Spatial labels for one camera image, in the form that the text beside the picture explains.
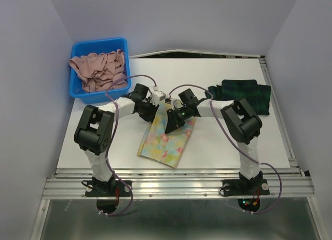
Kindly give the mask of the pastel floral skirt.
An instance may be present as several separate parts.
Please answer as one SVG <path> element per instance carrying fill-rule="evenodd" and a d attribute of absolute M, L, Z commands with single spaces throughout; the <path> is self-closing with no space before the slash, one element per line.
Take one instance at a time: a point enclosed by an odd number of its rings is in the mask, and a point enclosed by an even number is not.
<path fill-rule="evenodd" d="M 192 134 L 196 118 L 185 120 L 183 127 L 166 134 L 167 110 L 170 108 L 169 104 L 160 104 L 154 121 L 143 135 L 137 155 L 176 168 Z"/>

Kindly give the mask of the green plaid skirt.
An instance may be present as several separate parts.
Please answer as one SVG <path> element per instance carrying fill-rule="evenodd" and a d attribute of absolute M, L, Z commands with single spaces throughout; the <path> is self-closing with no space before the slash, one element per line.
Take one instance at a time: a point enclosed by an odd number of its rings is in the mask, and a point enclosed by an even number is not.
<path fill-rule="evenodd" d="M 245 98 L 258 115 L 270 115 L 271 87 L 258 84 L 256 80 L 225 79 L 220 85 L 209 86 L 207 90 L 213 95 L 214 100 L 230 101 Z"/>

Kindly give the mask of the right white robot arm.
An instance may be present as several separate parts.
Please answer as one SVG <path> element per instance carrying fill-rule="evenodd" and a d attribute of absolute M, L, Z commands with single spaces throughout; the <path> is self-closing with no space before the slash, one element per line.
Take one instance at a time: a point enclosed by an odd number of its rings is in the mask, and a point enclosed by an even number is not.
<path fill-rule="evenodd" d="M 239 178 L 222 180 L 219 193 L 223 197 L 255 195 L 260 192 L 262 171 L 258 160 L 258 137 L 262 121 L 244 98 L 240 100 L 216 101 L 212 98 L 198 99 L 191 89 L 179 95 L 181 107 L 167 110 L 165 133 L 169 134 L 184 127 L 192 117 L 213 117 L 220 125 L 226 138 L 239 152 Z"/>

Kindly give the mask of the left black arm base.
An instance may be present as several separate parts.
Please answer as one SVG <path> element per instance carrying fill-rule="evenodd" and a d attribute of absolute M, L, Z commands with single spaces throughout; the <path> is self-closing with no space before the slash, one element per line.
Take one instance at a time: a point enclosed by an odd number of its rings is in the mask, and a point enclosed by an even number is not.
<path fill-rule="evenodd" d="M 83 180 L 86 197 L 130 197 L 129 189 L 119 180 L 111 179 L 108 182 L 96 179 Z"/>

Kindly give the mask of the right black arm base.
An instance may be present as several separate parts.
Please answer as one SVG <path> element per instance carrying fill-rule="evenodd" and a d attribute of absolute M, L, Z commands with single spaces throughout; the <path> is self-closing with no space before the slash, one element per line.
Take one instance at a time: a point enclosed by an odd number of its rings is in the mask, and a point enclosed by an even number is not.
<path fill-rule="evenodd" d="M 247 182 L 240 179 L 222 180 L 219 194 L 223 197 L 229 196 L 258 196 L 269 195 L 270 190 L 265 179 L 258 182 Z"/>

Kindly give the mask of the dusty pink skirt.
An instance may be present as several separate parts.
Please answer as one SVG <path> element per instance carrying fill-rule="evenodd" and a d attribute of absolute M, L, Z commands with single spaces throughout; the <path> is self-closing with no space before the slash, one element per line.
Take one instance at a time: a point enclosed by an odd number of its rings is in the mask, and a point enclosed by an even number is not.
<path fill-rule="evenodd" d="M 90 53 L 73 57 L 69 65 L 81 81 L 84 92 L 92 93 L 127 86 L 125 54 L 122 50 L 110 53 Z"/>

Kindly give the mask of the blue plastic bin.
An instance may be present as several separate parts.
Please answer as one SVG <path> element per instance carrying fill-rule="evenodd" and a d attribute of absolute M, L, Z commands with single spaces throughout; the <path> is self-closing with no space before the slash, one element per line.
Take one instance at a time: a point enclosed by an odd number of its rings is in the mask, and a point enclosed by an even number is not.
<path fill-rule="evenodd" d="M 81 41 L 72 46 L 69 94 L 85 104 L 128 93 L 131 80 L 127 40 L 123 37 Z"/>

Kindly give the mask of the aluminium rail frame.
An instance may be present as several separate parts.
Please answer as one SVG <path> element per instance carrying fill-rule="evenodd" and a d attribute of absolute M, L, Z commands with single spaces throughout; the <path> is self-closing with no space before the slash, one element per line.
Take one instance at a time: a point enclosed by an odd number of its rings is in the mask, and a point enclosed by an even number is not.
<path fill-rule="evenodd" d="M 119 122 L 110 163 L 132 181 L 120 197 L 126 212 L 98 213 L 85 196 L 87 157 L 73 137 L 85 104 L 75 99 L 55 174 L 45 182 L 32 239 L 328 239 L 317 212 L 313 181 L 298 166 L 275 96 L 262 119 L 259 159 L 270 194 L 257 214 L 237 197 L 223 197 L 223 180 L 239 177 L 239 154 L 212 118 L 197 120 L 177 168 L 137 156 L 147 123 L 136 115 Z"/>

